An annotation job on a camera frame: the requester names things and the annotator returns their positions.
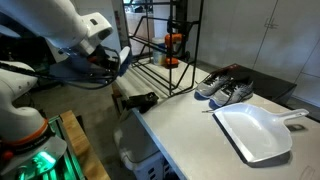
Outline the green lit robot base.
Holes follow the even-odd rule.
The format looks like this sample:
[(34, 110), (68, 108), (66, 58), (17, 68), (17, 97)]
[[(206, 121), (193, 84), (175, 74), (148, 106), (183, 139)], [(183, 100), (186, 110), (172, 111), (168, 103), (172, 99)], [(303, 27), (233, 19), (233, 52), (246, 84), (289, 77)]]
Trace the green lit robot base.
[(30, 66), (1, 63), (1, 180), (83, 180), (59, 125), (33, 107), (13, 105), (36, 82), (37, 73)]

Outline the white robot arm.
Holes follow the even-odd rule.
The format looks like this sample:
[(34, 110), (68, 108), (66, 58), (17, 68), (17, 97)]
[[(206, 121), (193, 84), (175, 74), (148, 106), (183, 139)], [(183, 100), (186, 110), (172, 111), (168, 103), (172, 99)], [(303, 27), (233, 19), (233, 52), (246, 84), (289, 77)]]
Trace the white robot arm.
[(107, 47), (101, 42), (112, 32), (108, 20), (98, 12), (84, 16), (76, 12), (69, 0), (0, 0), (1, 12), (17, 21), (34, 34), (48, 40), (73, 59), (89, 60), (96, 56), (93, 64), (103, 68), (98, 76), (60, 77), (42, 75), (8, 63), (1, 68), (29, 76), (61, 81), (114, 81), (118, 69), (110, 70), (107, 65)]

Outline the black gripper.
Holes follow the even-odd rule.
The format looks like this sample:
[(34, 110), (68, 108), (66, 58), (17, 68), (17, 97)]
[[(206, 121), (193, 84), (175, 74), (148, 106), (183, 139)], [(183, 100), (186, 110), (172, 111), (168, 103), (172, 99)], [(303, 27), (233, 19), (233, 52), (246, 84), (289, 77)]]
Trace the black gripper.
[(119, 58), (110, 57), (110, 50), (99, 45), (88, 57), (70, 55), (50, 66), (49, 74), (59, 80), (73, 82), (107, 82), (117, 77)]

